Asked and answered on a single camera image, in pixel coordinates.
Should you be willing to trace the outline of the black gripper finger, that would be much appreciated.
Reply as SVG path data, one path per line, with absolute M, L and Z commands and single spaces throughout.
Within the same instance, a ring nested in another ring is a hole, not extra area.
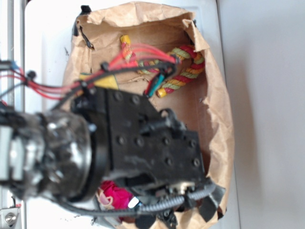
M 138 229 L 149 229 L 156 222 L 157 214 L 140 215 L 135 219 L 135 225 Z

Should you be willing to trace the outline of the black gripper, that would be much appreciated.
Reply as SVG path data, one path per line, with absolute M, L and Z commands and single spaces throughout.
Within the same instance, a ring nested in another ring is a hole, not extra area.
M 101 177 L 127 188 L 128 208 L 151 204 L 148 190 L 205 182 L 198 134 L 171 109 L 157 111 L 144 96 L 98 87 L 74 98 L 71 110 L 96 126 L 91 142 Z

